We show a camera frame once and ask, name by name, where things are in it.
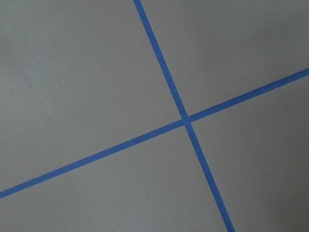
diagonal blue line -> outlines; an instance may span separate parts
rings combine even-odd
[[[216,204],[218,206],[218,209],[220,211],[220,214],[221,214],[221,217],[225,223],[225,226],[227,228],[227,231],[228,232],[234,232],[235,229],[233,227],[233,224],[232,224],[232,221],[230,219],[230,216],[228,215],[228,212],[227,212],[227,209],[224,205],[224,202],[223,202],[223,199],[220,195],[220,192],[218,190],[218,187],[216,185],[216,182],[211,174],[211,170],[209,168],[209,165],[206,161],[206,158],[204,156],[204,153],[202,151],[202,148],[198,142],[198,139],[197,139],[197,136],[194,132],[194,129],[192,127],[192,124],[190,122],[190,119],[188,117],[188,114],[185,110],[185,107],[183,105],[183,102],[180,98],[180,95],[178,93],[178,90],[176,88],[176,85],[173,81],[173,78],[169,72],[169,68],[168,68],[168,65],[167,63],[165,62],[164,60],[164,57],[163,57],[163,54],[161,52],[161,49],[159,47],[159,44],[155,38],[155,35],[154,35],[154,32],[150,26],[150,23],[149,23],[149,20],[147,18],[147,15],[145,13],[145,10],[140,2],[140,0],[133,0],[134,1],[134,4],[136,6],[136,9],[140,15],[140,19],[142,21],[142,24],[144,25],[144,28],[145,28],[145,31],[147,33],[147,36],[149,38],[149,41],[151,43],[151,46],[153,47],[153,50],[154,50],[154,53],[156,55],[156,58],[160,64],[160,67],[161,67],[161,70],[163,72],[163,75],[165,77],[165,80],[169,86],[169,89],[170,89],[170,92],[173,96],[173,99],[176,103],[176,106],[177,106],[177,109],[179,111],[179,114],[181,115],[181,118],[183,120],[183,123],[185,125],[185,128],[188,132],[188,135],[189,135],[189,138],[190,138],[190,141],[192,143],[192,146],[196,152],[196,155],[197,155],[197,158],[198,158],[198,161],[202,167],[202,170],[204,172],[204,175],[207,179],[207,182],[209,184],[209,187],[211,189],[211,192],[212,192],[212,195],[216,201]]]
[[[199,120],[201,118],[204,118],[204,117],[207,117],[209,115],[215,114],[215,113],[217,113],[217,112],[219,112],[221,110],[229,108],[229,107],[231,107],[233,105],[237,105],[237,104],[239,104],[241,102],[247,101],[247,100],[249,100],[251,98],[254,98],[254,97],[258,96],[258,95],[261,95],[263,93],[267,93],[267,92],[269,92],[271,90],[279,88],[279,87],[281,87],[283,85],[286,85],[286,84],[288,84],[290,82],[293,82],[293,81],[296,81],[296,80],[301,79],[303,77],[306,77],[308,75],[309,75],[309,69],[305,69],[303,71],[297,72],[295,74],[292,74],[292,75],[290,75],[288,77],[282,78],[282,79],[280,79],[278,81],[275,81],[273,83],[270,83],[270,84],[268,84],[266,86],[257,88],[257,89],[255,89],[253,91],[250,91],[250,92],[245,93],[243,95],[240,95],[240,96],[238,96],[236,98],[233,98],[233,99],[237,99],[237,100],[230,99],[230,100],[227,100],[227,101],[225,101],[223,103],[215,105],[215,106],[213,106],[211,108],[208,108],[206,110],[200,111],[200,112],[198,112],[198,113],[196,113],[194,115],[189,116],[189,119],[190,119],[191,122],[197,121],[197,120]],[[37,184],[39,184],[41,182],[44,182],[44,181],[49,180],[51,178],[54,178],[56,176],[62,175],[64,173],[67,173],[67,172],[72,171],[74,169],[77,169],[79,167],[85,166],[85,165],[87,165],[87,164],[89,164],[91,162],[97,161],[97,160],[99,160],[99,159],[101,159],[103,157],[106,157],[106,156],[109,156],[109,155],[114,154],[116,152],[122,151],[122,150],[124,150],[126,148],[129,148],[131,146],[137,145],[137,144],[142,143],[142,142],[144,142],[146,140],[155,138],[155,137],[157,137],[157,136],[159,136],[161,134],[164,134],[166,132],[172,131],[172,130],[174,130],[176,128],[179,128],[179,127],[181,127],[183,125],[184,124],[183,124],[182,120],[178,120],[176,122],[172,122],[172,123],[170,123],[168,125],[165,125],[163,127],[158,128],[156,130],[153,130],[153,131],[148,132],[146,134],[140,135],[140,136],[138,136],[138,137],[136,137],[134,139],[128,140],[128,141],[123,142],[123,143],[121,143],[119,145],[116,145],[114,147],[108,148],[108,149],[106,149],[104,151],[101,151],[101,152],[99,152],[97,154],[94,154],[92,156],[86,157],[86,158],[81,159],[79,161],[76,161],[76,162],[74,162],[72,164],[66,165],[66,166],[64,166],[62,168],[56,169],[56,170],[51,171],[49,173],[46,173],[44,175],[38,176],[38,177],[36,177],[36,178],[34,178],[32,180],[26,181],[26,182],[24,182],[22,184],[19,184],[19,185],[16,185],[16,186],[12,187],[12,188],[4,190],[4,191],[0,192],[0,198],[9,196],[9,195],[11,195],[13,193],[22,191],[22,190],[27,189],[27,188],[29,188],[31,186],[37,185]]]

gray surface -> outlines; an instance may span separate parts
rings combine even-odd
[[[189,114],[309,66],[307,1],[142,1]],[[131,1],[0,0],[0,190],[179,119]],[[237,231],[308,228],[308,77],[194,123]],[[0,200],[1,231],[226,231],[184,128]]]
[[[236,231],[309,226],[309,78],[193,123]]]
[[[3,198],[1,231],[225,230],[184,128]]]

blue stripe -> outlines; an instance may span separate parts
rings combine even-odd
[[[287,84],[289,84],[289,83],[291,83],[293,81],[297,81],[297,80],[299,80],[299,79],[301,79],[301,78],[303,78],[305,76],[308,76],[308,75],[309,75],[309,69],[304,69],[304,70],[302,70],[300,72],[294,73],[294,74],[292,74],[290,76],[287,76],[285,78],[282,78],[282,79],[280,79],[278,81],[272,82],[272,83],[270,83],[268,85],[265,85],[263,87],[257,88],[255,90],[252,90],[252,91],[248,92],[248,93],[242,94],[242,95],[240,95],[238,97],[232,98],[232,99],[230,99],[228,101],[225,101],[225,102],[220,103],[218,105],[215,105],[215,106],[213,106],[211,108],[208,108],[208,109],[203,110],[201,112],[198,112],[198,113],[196,113],[194,115],[191,115],[189,117],[190,121],[194,122],[194,121],[197,121],[197,120],[199,120],[201,118],[204,118],[204,117],[207,117],[209,115],[215,114],[215,113],[217,113],[217,112],[219,112],[221,110],[224,110],[224,109],[229,108],[229,107],[231,107],[233,105],[237,105],[239,103],[245,102],[245,101],[247,101],[247,100],[249,100],[251,98],[255,98],[255,97],[257,97],[257,96],[259,96],[261,94],[267,93],[267,92],[272,91],[272,90],[274,90],[276,88],[279,88],[281,86],[287,85]]]
[[[116,145],[116,146],[113,146],[111,148],[108,148],[108,149],[106,149],[104,151],[101,151],[99,153],[96,153],[96,154],[94,154],[92,156],[88,156],[88,157],[86,157],[84,159],[81,159],[81,160],[76,161],[74,163],[68,164],[68,165],[66,165],[66,166],[64,166],[62,168],[58,168],[58,169],[56,169],[54,171],[51,171],[51,172],[46,173],[44,175],[38,176],[38,177],[36,177],[36,178],[34,178],[32,180],[26,181],[26,182],[24,182],[22,184],[19,184],[19,185],[16,185],[16,186],[12,187],[12,188],[4,190],[4,191],[0,192],[0,198],[9,196],[9,195],[11,195],[13,193],[16,193],[16,192],[19,192],[21,190],[27,189],[27,188],[29,188],[31,186],[37,185],[37,184],[39,184],[41,182],[44,182],[44,181],[49,180],[51,178],[54,178],[56,176],[62,175],[62,174],[67,173],[67,172],[70,172],[70,171],[72,171],[74,169],[77,169],[77,168],[80,168],[82,166],[85,166],[85,165],[87,165],[89,163],[92,163],[92,162],[97,161],[97,160],[99,160],[101,158],[107,157],[107,156],[109,156],[111,154],[114,154],[116,152],[122,151],[122,150],[124,150],[124,149],[126,149],[128,147],[131,147],[131,146],[134,146],[136,144],[142,143],[142,142],[144,142],[146,140],[149,140],[151,138],[157,137],[157,136],[159,136],[161,134],[164,134],[166,132],[172,131],[172,130],[174,130],[174,129],[178,128],[178,127],[181,127],[181,126],[183,126],[183,122],[181,120],[178,120],[176,122],[170,123],[170,124],[168,124],[166,126],[160,127],[160,128],[158,128],[156,130],[153,130],[151,132],[148,132],[148,133],[143,134],[141,136],[138,136],[136,138],[130,139],[130,140],[126,141],[126,142],[123,142],[123,143],[121,143],[119,145]]]
[[[176,88],[176,85],[173,81],[173,78],[169,72],[169,69],[168,69],[168,66],[164,60],[164,57],[163,57],[163,54],[161,52],[161,49],[159,47],[159,44],[155,38],[155,35],[154,35],[154,32],[150,26],[150,23],[148,21],[148,18],[146,16],[146,13],[144,11],[144,8],[140,2],[140,0],[133,0],[134,3],[135,3],[135,6],[136,6],[136,9],[140,15],[140,19],[144,25],[144,28],[145,28],[145,31],[148,35],[148,38],[149,38],[149,41],[151,43],[151,46],[153,47],[153,50],[154,50],[154,53],[156,55],[156,58],[160,64],[160,67],[161,67],[161,70],[163,72],[163,75],[165,77],[165,80],[169,86],[169,89],[170,89],[170,92],[173,96],[173,99],[176,103],[176,106],[177,106],[177,109],[179,111],[179,114],[181,115],[181,118],[183,120],[183,123],[185,125],[185,128],[188,132],[188,135],[189,135],[189,138],[190,138],[190,141],[192,143],[192,146],[196,152],[196,155],[198,157],[198,161],[203,169],[203,172],[204,172],[204,175],[207,179],[207,182],[210,186],[210,189],[211,189],[211,192],[212,192],[212,195],[217,203],[217,206],[219,208],[219,211],[220,211],[220,214],[222,216],[222,219],[225,223],[225,226],[227,228],[227,231],[228,232],[234,232],[234,227],[233,227],[233,224],[232,224],[232,221],[228,215],[228,212],[226,210],[226,207],[223,203],[223,200],[222,200],[222,197],[220,195],[220,192],[217,188],[217,185],[216,185],[216,182],[211,174],[211,170],[207,164],[207,161],[206,161],[206,158],[203,154],[203,151],[202,151],[202,148],[198,142],[198,139],[197,139],[197,136],[194,132],[194,129],[191,125],[191,122],[190,122],[190,119],[188,117],[188,114],[185,110],[185,107],[183,105],[183,102],[180,98],[180,95],[177,91],[177,88]]]

gray background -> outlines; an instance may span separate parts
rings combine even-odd
[[[306,1],[142,1],[189,114],[307,68]],[[193,126],[236,231],[309,226],[309,80]],[[134,4],[0,0],[0,190],[180,119]],[[0,200],[1,231],[226,231],[184,128]]]

blue line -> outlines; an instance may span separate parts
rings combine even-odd
[[[282,79],[280,79],[278,81],[275,81],[273,83],[270,83],[270,84],[268,84],[266,86],[257,88],[257,89],[255,89],[255,90],[253,90],[251,92],[245,93],[245,94],[240,95],[240,96],[238,96],[236,98],[227,100],[227,101],[225,101],[225,102],[223,102],[221,104],[218,104],[218,105],[215,105],[215,106],[213,106],[211,108],[208,108],[206,110],[200,111],[200,112],[198,112],[198,113],[196,113],[194,115],[189,116],[189,119],[190,119],[191,122],[197,121],[197,120],[199,120],[201,118],[204,118],[204,117],[207,117],[209,115],[215,114],[215,113],[217,113],[217,112],[219,112],[221,110],[224,110],[224,109],[229,108],[229,107],[231,107],[233,105],[236,105],[236,104],[239,104],[241,102],[244,102],[244,101],[249,100],[251,98],[254,98],[254,97],[256,97],[258,95],[261,95],[263,93],[269,92],[269,91],[271,91],[273,89],[279,88],[279,87],[281,87],[283,85],[286,85],[286,84],[288,84],[290,82],[296,81],[296,80],[301,79],[301,78],[303,78],[305,76],[308,76],[308,75],[309,75],[309,69],[305,69],[305,70],[297,72],[297,73],[295,73],[295,74],[293,74],[291,76],[282,78]],[[12,187],[12,188],[4,190],[4,191],[0,192],[0,198],[9,196],[9,195],[11,195],[13,193],[16,193],[16,192],[19,192],[19,191],[21,191],[23,189],[27,189],[27,188],[29,188],[31,186],[34,186],[36,184],[39,184],[41,182],[44,182],[44,181],[49,180],[51,178],[54,178],[54,177],[56,177],[58,175],[67,173],[67,172],[72,171],[72,170],[74,170],[76,168],[82,167],[82,166],[87,165],[87,164],[89,164],[91,162],[99,160],[99,159],[101,159],[103,157],[106,157],[106,156],[109,156],[109,155],[111,155],[113,153],[122,151],[122,150],[124,150],[126,148],[129,148],[129,147],[134,146],[136,144],[142,143],[142,142],[144,142],[146,140],[149,140],[151,138],[157,137],[157,136],[159,136],[161,134],[164,134],[166,132],[172,131],[172,130],[174,130],[176,128],[179,128],[179,127],[181,127],[183,125],[184,124],[183,124],[183,122],[181,120],[173,122],[173,123],[170,123],[170,124],[168,124],[166,126],[163,126],[163,127],[158,128],[156,130],[153,130],[151,132],[148,132],[146,134],[138,136],[138,137],[136,137],[134,139],[128,140],[128,141],[126,141],[126,142],[124,142],[122,144],[119,144],[119,145],[116,145],[114,147],[108,148],[108,149],[106,149],[104,151],[101,151],[101,152],[99,152],[97,154],[94,154],[94,155],[89,156],[87,158],[84,158],[82,160],[76,161],[76,162],[74,162],[72,164],[66,165],[66,166],[64,166],[62,168],[56,169],[54,171],[51,171],[49,173],[46,173],[46,174],[41,175],[39,177],[36,177],[36,178],[34,178],[32,180],[26,181],[26,182],[24,182],[22,184],[19,184],[19,185],[16,185],[16,186]]]
[[[299,71],[297,73],[294,73],[294,74],[292,74],[290,76],[282,78],[282,79],[280,79],[278,81],[272,82],[272,83],[270,83],[268,85],[262,86],[260,88],[255,89],[255,90],[252,90],[252,91],[250,91],[248,93],[242,94],[242,95],[240,95],[238,97],[232,98],[232,99],[230,99],[228,101],[225,101],[223,103],[215,105],[215,106],[213,106],[211,108],[208,108],[206,110],[203,110],[201,112],[193,114],[193,115],[189,116],[190,121],[194,122],[194,121],[197,121],[197,120],[199,120],[201,118],[204,118],[204,117],[207,117],[209,115],[215,114],[215,113],[217,113],[217,112],[219,112],[221,110],[224,110],[224,109],[229,108],[231,106],[237,105],[237,104],[242,103],[244,101],[247,101],[247,100],[249,100],[251,98],[255,98],[255,97],[257,97],[257,96],[259,96],[261,94],[267,93],[267,92],[272,91],[272,90],[274,90],[276,88],[279,88],[281,86],[287,85],[287,84],[289,84],[289,83],[291,83],[293,81],[299,80],[299,79],[301,79],[301,78],[303,78],[305,76],[308,76],[308,75],[309,75],[309,69],[304,69],[304,70]]]
[[[160,67],[161,67],[161,70],[163,72],[163,75],[165,77],[165,80],[169,86],[169,89],[170,89],[170,92],[173,96],[173,99],[176,103],[176,106],[177,106],[177,109],[179,111],[179,114],[181,115],[181,118],[182,118],[182,121],[185,125],[185,128],[188,132],[188,135],[189,135],[189,138],[190,138],[190,141],[192,143],[192,146],[196,152],[196,155],[197,155],[197,158],[198,158],[198,161],[203,169],[203,172],[204,172],[204,175],[207,179],[207,182],[209,184],[209,187],[211,189],[211,192],[212,192],[212,195],[217,203],[217,206],[218,206],[218,209],[220,211],[220,214],[221,214],[221,217],[225,223],[225,226],[227,228],[227,231],[228,232],[235,232],[235,229],[233,227],[233,224],[232,224],[232,221],[228,215],[228,212],[227,212],[227,209],[224,205],[224,202],[223,202],[223,199],[220,195],[220,192],[218,190],[218,187],[216,185],[216,182],[211,174],[211,170],[209,168],[209,165],[206,161],[206,158],[204,156],[204,153],[202,151],[202,148],[198,142],[198,139],[197,139],[197,136],[194,132],[194,129],[192,127],[192,124],[190,122],[190,119],[188,117],[188,114],[185,110],[185,107],[183,105],[183,102],[180,98],[180,95],[177,91],[177,88],[176,88],[176,85],[173,81],[173,78],[169,72],[169,68],[168,68],[168,65],[167,63],[165,62],[164,60],[164,57],[163,57],[163,54],[161,52],[161,49],[159,47],[159,44],[155,38],[155,35],[154,35],[154,32],[150,26],[150,23],[149,23],[149,20],[147,18],[147,15],[145,13],[145,10],[140,2],[140,0],[133,0],[134,1],[134,4],[136,6],[136,9],[140,15],[140,19],[144,25],[144,28],[145,28],[145,31],[148,35],[148,38],[149,38],[149,41],[151,43],[151,46],[153,47],[153,50],[154,50],[154,53],[156,55],[156,58],[160,64]]]
[[[124,149],[126,149],[128,147],[134,146],[136,144],[142,143],[142,142],[144,142],[146,140],[149,140],[151,138],[157,137],[157,136],[159,136],[161,134],[164,134],[166,132],[172,131],[172,130],[174,130],[174,129],[178,128],[178,127],[181,127],[181,126],[183,126],[183,122],[181,120],[178,120],[176,122],[170,123],[170,124],[168,124],[166,126],[160,127],[158,129],[153,130],[151,132],[148,132],[146,134],[140,135],[140,136],[138,136],[136,138],[130,139],[130,140],[128,140],[126,142],[123,142],[123,143],[121,143],[119,145],[116,145],[116,146],[108,148],[108,149],[106,149],[104,151],[98,152],[98,153],[96,153],[96,154],[94,154],[92,156],[88,156],[88,157],[86,157],[84,159],[81,159],[81,160],[76,161],[74,163],[68,164],[68,165],[66,165],[66,166],[64,166],[62,168],[58,168],[58,169],[56,169],[54,171],[51,171],[51,172],[46,173],[44,175],[38,176],[38,177],[36,177],[36,178],[34,178],[32,180],[26,181],[26,182],[24,182],[22,184],[16,185],[16,186],[14,186],[12,188],[9,188],[7,190],[4,190],[4,191],[0,192],[0,199],[3,198],[3,197],[7,197],[7,196],[9,196],[9,195],[11,195],[13,193],[19,192],[21,190],[27,189],[27,188],[29,188],[31,186],[37,185],[37,184],[39,184],[41,182],[44,182],[44,181],[49,180],[51,178],[54,178],[56,176],[62,175],[62,174],[67,173],[67,172],[70,172],[70,171],[72,171],[74,169],[77,169],[77,168],[80,168],[82,166],[85,166],[85,165],[87,165],[89,163],[92,163],[92,162],[97,161],[97,160],[99,160],[101,158],[107,157],[107,156],[109,156],[111,154],[114,154],[116,152],[122,151],[122,150],[124,150]]]

